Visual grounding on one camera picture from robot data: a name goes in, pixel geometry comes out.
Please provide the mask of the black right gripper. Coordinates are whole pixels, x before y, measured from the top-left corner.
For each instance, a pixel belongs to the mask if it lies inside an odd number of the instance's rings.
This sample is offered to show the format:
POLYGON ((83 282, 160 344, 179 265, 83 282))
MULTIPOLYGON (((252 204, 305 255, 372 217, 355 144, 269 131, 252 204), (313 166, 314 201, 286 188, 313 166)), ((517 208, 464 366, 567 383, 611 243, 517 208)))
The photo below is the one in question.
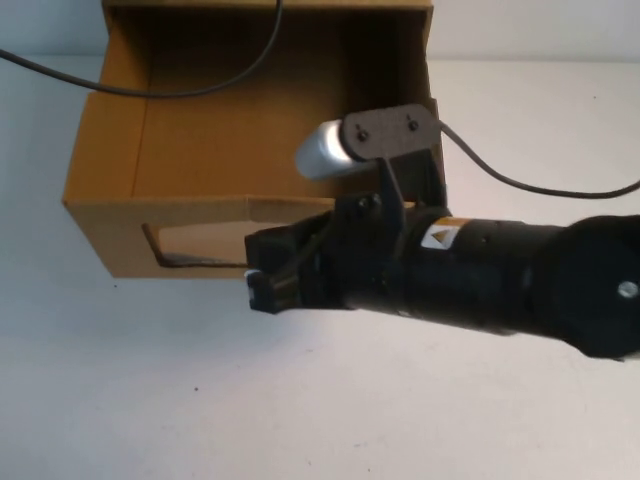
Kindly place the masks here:
POLYGON ((379 194, 336 200, 328 233, 301 266, 305 228, 268 228, 244 239, 246 284, 252 310, 278 314, 293 309, 418 311, 411 285, 410 238, 421 205, 402 206, 390 225, 379 194))

